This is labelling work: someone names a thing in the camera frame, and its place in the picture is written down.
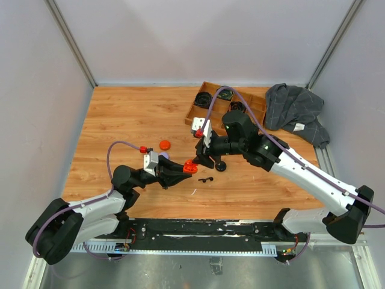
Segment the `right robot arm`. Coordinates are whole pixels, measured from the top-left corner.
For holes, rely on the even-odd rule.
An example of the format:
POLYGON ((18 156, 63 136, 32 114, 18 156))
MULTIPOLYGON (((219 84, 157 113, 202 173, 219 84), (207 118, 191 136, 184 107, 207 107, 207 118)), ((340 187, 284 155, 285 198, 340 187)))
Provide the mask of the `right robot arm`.
POLYGON ((199 139, 194 163, 223 171, 226 165, 222 156, 242 155, 252 166, 290 180, 323 204, 319 209, 280 210, 272 227, 276 239, 285 241, 293 234, 327 232, 346 244, 357 241, 371 211, 372 189, 365 185, 356 188, 322 171, 242 111, 226 113, 222 123, 225 136, 212 129, 210 120, 193 119, 191 131, 199 139))

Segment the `orange earbud case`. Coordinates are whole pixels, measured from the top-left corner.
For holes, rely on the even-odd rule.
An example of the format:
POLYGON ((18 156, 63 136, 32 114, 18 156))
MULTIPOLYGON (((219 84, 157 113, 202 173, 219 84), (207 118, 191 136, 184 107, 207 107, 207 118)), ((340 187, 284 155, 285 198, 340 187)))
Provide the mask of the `orange earbud case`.
POLYGON ((171 143, 168 140, 161 140, 159 142, 159 148, 162 151, 167 151, 167 150, 169 150, 171 148, 171 143))
POLYGON ((193 160, 187 160, 183 165, 183 173, 195 174, 198 172, 198 164, 194 163, 193 160))

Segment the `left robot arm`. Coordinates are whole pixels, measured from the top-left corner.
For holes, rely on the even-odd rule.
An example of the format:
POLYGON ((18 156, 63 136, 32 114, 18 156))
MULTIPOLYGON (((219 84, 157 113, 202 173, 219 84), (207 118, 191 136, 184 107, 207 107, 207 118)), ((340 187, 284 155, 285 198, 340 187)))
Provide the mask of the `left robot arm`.
POLYGON ((196 167, 163 156, 147 169, 120 165, 114 169, 111 189, 106 193, 76 202, 54 199, 29 228, 25 240, 34 256, 53 265, 64 259, 73 246, 91 238, 108 234, 122 238, 128 233, 129 223, 119 215, 139 198, 135 188, 158 183, 168 189, 196 172, 196 167))

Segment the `purple earbud case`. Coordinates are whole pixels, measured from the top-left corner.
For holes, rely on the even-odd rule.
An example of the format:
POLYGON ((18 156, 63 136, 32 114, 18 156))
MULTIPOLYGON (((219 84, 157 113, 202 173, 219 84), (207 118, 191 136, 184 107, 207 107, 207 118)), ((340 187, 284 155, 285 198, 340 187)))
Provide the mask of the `purple earbud case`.
POLYGON ((168 154, 167 152, 160 152, 160 153, 159 153, 159 156, 162 156, 162 157, 164 157, 164 158, 167 159, 167 160, 170 159, 169 154, 168 154))

